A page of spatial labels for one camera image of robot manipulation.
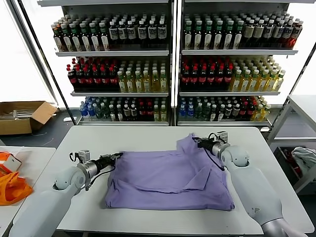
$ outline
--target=orange bag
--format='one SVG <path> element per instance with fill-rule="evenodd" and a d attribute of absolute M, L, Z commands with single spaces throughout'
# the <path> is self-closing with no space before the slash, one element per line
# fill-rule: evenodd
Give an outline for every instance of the orange bag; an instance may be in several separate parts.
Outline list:
<path fill-rule="evenodd" d="M 33 192 L 19 172 L 3 175 L 0 172 L 0 206 L 14 204 Z"/>

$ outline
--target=cardboard box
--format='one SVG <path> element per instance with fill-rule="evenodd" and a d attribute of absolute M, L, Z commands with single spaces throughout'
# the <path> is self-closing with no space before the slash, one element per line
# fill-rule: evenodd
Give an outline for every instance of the cardboard box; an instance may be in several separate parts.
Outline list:
<path fill-rule="evenodd" d="M 57 111 L 57 108 L 45 101 L 0 103 L 0 115 L 10 113 L 13 110 L 35 111 L 31 118 L 17 120 L 0 119 L 0 135 L 27 134 L 39 130 Z"/>

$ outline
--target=purple shirt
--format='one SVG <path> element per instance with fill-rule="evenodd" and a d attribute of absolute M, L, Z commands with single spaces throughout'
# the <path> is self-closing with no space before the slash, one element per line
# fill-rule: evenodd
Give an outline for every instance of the purple shirt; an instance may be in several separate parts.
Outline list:
<path fill-rule="evenodd" d="M 192 137 L 179 140 L 175 151 L 124 152 L 109 177 L 106 205 L 146 210 L 234 209 L 225 172 Z"/>

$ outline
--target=shelf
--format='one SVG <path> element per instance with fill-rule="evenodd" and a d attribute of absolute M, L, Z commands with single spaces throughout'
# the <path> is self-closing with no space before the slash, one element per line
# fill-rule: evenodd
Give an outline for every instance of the shelf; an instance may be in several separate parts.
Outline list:
<path fill-rule="evenodd" d="M 105 4 L 148 4 L 168 3 L 168 0 L 42 0 L 40 6 L 78 6 L 78 5 L 105 5 Z"/>
<path fill-rule="evenodd" d="M 58 57 L 120 57 L 120 56 L 168 56 L 169 50 L 124 50 L 124 51 L 100 51 L 100 52 L 56 52 Z"/>
<path fill-rule="evenodd" d="M 251 121 L 178 121 L 178 126 L 254 126 L 254 127 L 270 127 L 269 121 L 266 122 L 251 122 Z"/>
<path fill-rule="evenodd" d="M 270 3 L 314 3 L 315 0 L 185 0 L 185 2 L 270 2 Z"/>
<path fill-rule="evenodd" d="M 294 55 L 297 52 L 292 49 L 184 49 L 182 55 Z"/>
<path fill-rule="evenodd" d="M 159 93 L 121 93 L 121 92 L 72 92 L 72 96 L 93 96 L 93 97 L 167 97 L 167 92 Z"/>
<path fill-rule="evenodd" d="M 279 95 L 279 91 L 255 91 L 255 92 L 240 92 L 240 91 L 214 91 L 214 92 L 180 92 L 180 96 L 252 96 L 252 95 Z"/>

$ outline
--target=white table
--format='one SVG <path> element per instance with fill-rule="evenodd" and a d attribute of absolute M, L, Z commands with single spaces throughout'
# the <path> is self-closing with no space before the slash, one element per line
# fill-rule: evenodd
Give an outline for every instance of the white table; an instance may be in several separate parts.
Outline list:
<path fill-rule="evenodd" d="M 244 146 L 250 162 L 260 168 L 283 203 L 283 215 L 296 229 L 311 233 L 314 226 L 261 133 L 254 127 L 126 127 L 74 126 L 70 129 L 46 169 L 36 189 L 46 190 L 56 172 L 76 165 L 69 153 L 87 149 L 91 158 L 119 151 L 163 151 L 176 148 L 176 141 L 194 132 L 207 137 L 210 132 L 228 131 L 229 142 Z M 230 176 L 228 187 L 236 208 L 233 211 L 181 210 L 150 211 L 106 209 L 104 197 L 108 174 L 102 175 L 88 192 L 81 192 L 58 226 L 59 230 L 83 232 L 151 233 L 176 235 L 261 235 L 261 227 L 245 212 Z M 18 215 L 32 202 L 26 199 Z"/>
<path fill-rule="evenodd" d="M 55 148 L 43 147 L 6 147 L 0 146 L 0 151 L 10 152 L 15 155 L 22 165 L 19 168 L 19 177 L 25 178 L 30 186 L 34 186 L 47 163 L 53 156 Z M 14 216 L 19 211 L 25 199 L 10 205 L 0 206 L 0 237 L 4 234 L 8 226 L 10 226 Z"/>
<path fill-rule="evenodd" d="M 288 103 L 284 106 L 281 115 L 277 118 L 272 131 L 268 136 L 268 144 L 273 142 L 283 143 L 287 145 L 298 145 L 305 142 L 315 142 L 316 137 L 276 137 L 289 114 L 294 110 L 306 124 L 316 132 L 316 110 L 314 101 L 316 95 L 289 95 Z M 316 178 L 316 165 L 311 168 L 302 178 L 300 178 L 293 188 L 296 193 L 299 193 L 306 185 Z"/>

